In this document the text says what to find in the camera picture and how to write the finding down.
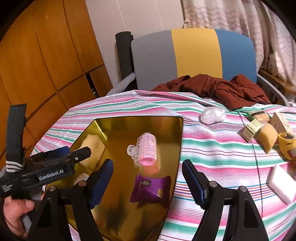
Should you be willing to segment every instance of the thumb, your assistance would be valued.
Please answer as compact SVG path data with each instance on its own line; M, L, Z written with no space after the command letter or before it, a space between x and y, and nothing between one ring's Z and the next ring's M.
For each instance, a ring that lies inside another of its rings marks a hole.
M34 208L34 202L26 199L15 199L8 203L9 210L6 211L5 217L7 220L16 221L22 215L30 212Z

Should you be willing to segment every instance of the small box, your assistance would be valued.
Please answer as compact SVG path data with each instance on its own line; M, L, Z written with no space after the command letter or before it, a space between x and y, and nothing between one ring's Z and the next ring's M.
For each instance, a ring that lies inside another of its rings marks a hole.
M287 119L282 113L275 112L272 119L269 122L277 131L277 133L291 132L293 133L292 128L290 127Z
M262 124L257 119L254 119L245 126L242 136L247 142L250 142L256 133L261 129L261 127Z

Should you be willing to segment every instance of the tablecloth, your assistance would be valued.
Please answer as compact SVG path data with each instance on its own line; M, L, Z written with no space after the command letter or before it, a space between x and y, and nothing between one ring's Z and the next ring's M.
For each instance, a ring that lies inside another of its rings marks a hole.
M266 184L275 164L287 170L287 163L276 142L269 154L253 140L246 143L241 133L249 120L247 110L264 110L270 115L282 112L296 129L296 108L256 104L237 111L226 110L226 120L212 125L200 121L203 110L222 104L202 99L191 93L149 92L134 90L98 98L67 111L37 143L32 154L70 147L96 118L134 115L181 116L184 120L181 157L170 209L158 240L192 240L201 221L203 210L195 204L181 171L185 159L191 159L196 169L221 186L248 188L262 217L269 240L282 240L296 216L296 198L286 205ZM222 240L228 217L223 209L216 240ZM73 240L80 240L70 227Z

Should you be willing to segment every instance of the white crumpled object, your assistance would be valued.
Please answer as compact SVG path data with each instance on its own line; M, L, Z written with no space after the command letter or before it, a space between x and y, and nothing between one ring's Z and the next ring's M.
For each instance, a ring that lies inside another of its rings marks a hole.
M202 112L200 119L203 123L210 125L225 120L226 112L222 107L209 107Z

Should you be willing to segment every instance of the purple snack package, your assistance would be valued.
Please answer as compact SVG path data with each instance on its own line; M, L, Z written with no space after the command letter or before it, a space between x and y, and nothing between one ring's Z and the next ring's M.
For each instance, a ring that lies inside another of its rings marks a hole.
M163 178L137 175L130 202L158 202L168 206L170 198L170 176Z

